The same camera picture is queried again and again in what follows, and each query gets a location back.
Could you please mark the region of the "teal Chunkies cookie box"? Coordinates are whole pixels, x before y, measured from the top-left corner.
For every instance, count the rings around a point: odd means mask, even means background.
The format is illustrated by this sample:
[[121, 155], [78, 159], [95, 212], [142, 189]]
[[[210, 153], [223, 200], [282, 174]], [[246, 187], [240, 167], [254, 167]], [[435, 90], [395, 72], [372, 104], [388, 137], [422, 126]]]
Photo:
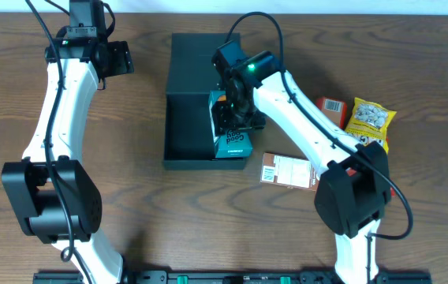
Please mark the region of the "teal Chunkies cookie box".
[[247, 133], [236, 133], [231, 130], [225, 134], [217, 135], [215, 131], [215, 119], [212, 114], [212, 107], [217, 102], [225, 102], [224, 91], [211, 91], [209, 95], [209, 112], [211, 116], [211, 132], [215, 146], [216, 159], [247, 158], [252, 154], [252, 143]]

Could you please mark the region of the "dark green gift box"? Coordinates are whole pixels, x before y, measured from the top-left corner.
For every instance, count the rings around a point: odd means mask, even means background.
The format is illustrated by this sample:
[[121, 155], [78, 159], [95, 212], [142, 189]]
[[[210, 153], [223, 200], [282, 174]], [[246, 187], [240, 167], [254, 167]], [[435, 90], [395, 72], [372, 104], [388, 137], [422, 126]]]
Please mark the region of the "dark green gift box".
[[163, 165], [167, 170], [242, 170], [245, 158], [215, 157], [210, 94], [220, 76], [211, 63], [224, 33], [174, 33], [166, 83]]

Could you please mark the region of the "brown white carton box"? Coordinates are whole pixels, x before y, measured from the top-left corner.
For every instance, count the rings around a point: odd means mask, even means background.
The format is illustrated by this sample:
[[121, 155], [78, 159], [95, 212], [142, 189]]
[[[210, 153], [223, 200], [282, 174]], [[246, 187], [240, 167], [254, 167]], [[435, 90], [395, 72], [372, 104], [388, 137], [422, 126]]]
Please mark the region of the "brown white carton box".
[[263, 154], [259, 180], [262, 183], [308, 191], [316, 191], [319, 184], [315, 168], [307, 159], [272, 153]]

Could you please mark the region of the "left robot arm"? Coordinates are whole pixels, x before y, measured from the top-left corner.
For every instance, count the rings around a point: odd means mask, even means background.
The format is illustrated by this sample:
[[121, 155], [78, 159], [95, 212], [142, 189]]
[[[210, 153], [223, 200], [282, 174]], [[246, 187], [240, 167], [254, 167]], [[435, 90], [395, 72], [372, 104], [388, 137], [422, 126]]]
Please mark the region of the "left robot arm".
[[136, 275], [100, 227], [102, 197], [82, 164], [88, 110], [106, 79], [132, 73], [124, 41], [110, 41], [115, 16], [99, 0], [72, 0], [69, 24], [48, 36], [47, 92], [33, 137], [2, 185], [21, 230], [55, 247], [77, 272], [71, 283], [134, 283]]

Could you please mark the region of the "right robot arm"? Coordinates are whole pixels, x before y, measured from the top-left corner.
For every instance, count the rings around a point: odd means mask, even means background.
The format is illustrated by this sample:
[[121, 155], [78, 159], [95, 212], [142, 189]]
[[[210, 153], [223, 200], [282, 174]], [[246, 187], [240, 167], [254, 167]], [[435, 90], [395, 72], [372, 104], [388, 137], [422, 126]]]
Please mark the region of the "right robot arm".
[[252, 132], [274, 121], [319, 176], [315, 209], [335, 234], [335, 272], [344, 283], [369, 283], [378, 274], [376, 233], [391, 199], [386, 152], [364, 146], [336, 126], [298, 88], [269, 51], [254, 57], [239, 43], [217, 48], [211, 60], [226, 101], [213, 108], [215, 132]]

